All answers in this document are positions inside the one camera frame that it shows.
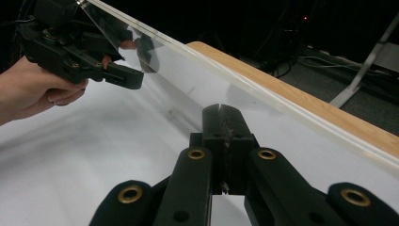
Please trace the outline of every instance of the dark background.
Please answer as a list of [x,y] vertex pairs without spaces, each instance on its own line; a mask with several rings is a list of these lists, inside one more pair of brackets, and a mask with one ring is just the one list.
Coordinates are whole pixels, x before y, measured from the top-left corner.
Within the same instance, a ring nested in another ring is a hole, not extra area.
[[[1,22],[15,21],[22,2],[3,0]],[[35,6],[32,2],[29,12]],[[201,40],[234,57],[260,62],[266,70],[295,58],[308,45],[361,63],[399,9],[397,0],[104,2],[175,40]],[[3,71],[18,58],[19,50],[13,24],[2,24],[0,32]],[[398,42],[398,29],[391,41]]]

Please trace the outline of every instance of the screw hole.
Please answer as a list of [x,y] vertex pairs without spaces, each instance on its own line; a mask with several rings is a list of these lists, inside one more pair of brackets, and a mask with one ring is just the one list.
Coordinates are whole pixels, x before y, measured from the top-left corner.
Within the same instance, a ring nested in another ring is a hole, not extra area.
[[276,154],[269,150],[258,151],[258,156],[262,159],[267,159],[267,160],[276,158]]
[[371,204],[370,199],[366,195],[355,189],[343,189],[341,195],[345,200],[357,206],[365,207]]
[[139,200],[142,194],[143,190],[140,186],[127,186],[120,191],[118,200],[122,203],[128,204]]
[[205,152],[203,150],[192,150],[188,152],[188,157],[192,159],[200,159],[205,156]]

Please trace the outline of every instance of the human hand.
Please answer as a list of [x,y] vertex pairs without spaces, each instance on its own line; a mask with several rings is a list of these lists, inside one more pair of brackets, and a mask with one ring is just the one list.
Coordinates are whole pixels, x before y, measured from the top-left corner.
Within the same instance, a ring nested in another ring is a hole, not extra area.
[[88,80],[66,81],[26,57],[0,74],[0,125],[25,119],[54,105],[68,105],[85,93]]

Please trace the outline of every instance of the transparent acrylic sheet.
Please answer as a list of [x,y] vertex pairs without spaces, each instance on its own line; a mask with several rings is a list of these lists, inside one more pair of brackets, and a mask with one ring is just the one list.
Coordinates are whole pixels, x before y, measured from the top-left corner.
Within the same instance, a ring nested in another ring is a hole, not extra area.
[[[399,211],[395,158],[101,1],[86,4],[128,24],[132,39],[151,38],[151,60],[119,48],[120,63],[145,72],[143,87],[90,82],[77,103],[0,127],[0,225],[88,225],[112,187],[169,176],[213,104],[238,108],[261,146],[312,186],[351,182]],[[242,197],[213,200],[213,225],[249,225]]]

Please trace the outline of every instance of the wooden strip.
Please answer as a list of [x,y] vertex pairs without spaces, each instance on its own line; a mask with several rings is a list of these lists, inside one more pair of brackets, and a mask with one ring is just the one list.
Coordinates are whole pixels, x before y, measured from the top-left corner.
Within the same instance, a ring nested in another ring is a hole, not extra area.
[[247,65],[247,63],[216,50],[203,42],[194,41],[188,43],[187,46],[242,74],[267,89],[276,92],[281,97],[284,97],[296,105],[300,105],[324,120],[334,123],[354,136],[375,145],[386,153],[399,158],[398,136],[348,114],[334,105],[330,105],[316,97],[313,97],[310,94],[253,68]]

